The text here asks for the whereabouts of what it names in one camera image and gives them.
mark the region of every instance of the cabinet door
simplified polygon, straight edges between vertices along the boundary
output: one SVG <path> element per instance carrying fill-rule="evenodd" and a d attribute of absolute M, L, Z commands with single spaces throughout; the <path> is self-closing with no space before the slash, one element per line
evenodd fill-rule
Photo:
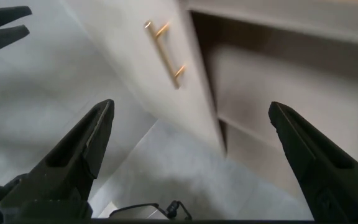
<path fill-rule="evenodd" d="M 175 0 L 66 0 L 113 69 L 154 114 L 224 152 L 211 92 L 187 11 Z M 152 21 L 175 70 L 185 65 L 175 89 L 171 74 L 145 28 Z"/>

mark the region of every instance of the white wall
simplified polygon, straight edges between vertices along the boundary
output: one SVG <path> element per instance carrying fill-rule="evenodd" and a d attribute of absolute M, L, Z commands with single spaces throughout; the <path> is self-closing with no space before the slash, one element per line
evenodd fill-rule
<path fill-rule="evenodd" d="M 76 19 L 57 0 L 0 0 L 29 6 L 30 34 L 0 50 L 0 184 L 28 172 L 97 102 L 116 104 L 100 187 L 154 124 Z"/>

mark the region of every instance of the brass bar handle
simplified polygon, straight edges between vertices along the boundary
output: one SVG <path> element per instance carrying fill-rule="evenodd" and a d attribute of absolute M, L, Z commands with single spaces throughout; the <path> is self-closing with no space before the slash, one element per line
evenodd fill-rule
<path fill-rule="evenodd" d="M 167 70 L 170 74 L 170 78 L 173 82 L 173 86 L 176 89 L 179 89 L 180 84 L 178 82 L 178 78 L 180 77 L 181 74 L 183 74 L 183 72 L 185 72 L 186 67 L 184 65 L 182 65 L 179 68 L 179 70 L 176 71 L 173 67 L 171 60 L 169 60 L 167 51 L 165 50 L 165 48 L 163 47 L 162 43 L 159 40 L 159 37 L 168 30 L 169 23 L 166 23 L 163 27 L 161 27 L 161 29 L 159 29 L 158 31 L 155 31 L 155 27 L 154 27 L 152 21 L 147 21 L 145 23 L 145 28 L 149 31 L 149 34 L 155 43 L 158 53 L 160 54 L 161 59 L 164 62 L 165 67 L 167 68 Z"/>

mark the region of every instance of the white floor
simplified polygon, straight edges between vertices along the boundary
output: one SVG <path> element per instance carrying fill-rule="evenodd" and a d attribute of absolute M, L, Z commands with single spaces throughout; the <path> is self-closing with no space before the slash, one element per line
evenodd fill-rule
<path fill-rule="evenodd" d="M 161 120 L 89 202 L 97 217 L 109 202 L 165 208 L 172 200 L 181 200 L 194 219 L 313 219 L 306 202 Z"/>

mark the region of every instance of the white cabinet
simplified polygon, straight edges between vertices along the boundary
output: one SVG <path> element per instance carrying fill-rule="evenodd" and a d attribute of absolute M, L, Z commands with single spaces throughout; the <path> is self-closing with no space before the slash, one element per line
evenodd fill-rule
<path fill-rule="evenodd" d="M 144 108 L 276 186 L 301 195 L 270 125 L 271 101 L 358 160 L 358 1 L 66 2 Z M 169 22 L 158 40 L 167 60 L 147 21 L 156 30 Z M 179 89 L 167 62 L 173 72 L 186 66 Z"/>
<path fill-rule="evenodd" d="M 184 129 L 211 148 L 224 152 L 208 82 L 185 11 L 173 0 L 67 1 L 113 69 L 156 117 Z M 170 24 L 160 37 L 175 69 L 185 71 L 173 85 L 155 43 L 145 29 Z"/>

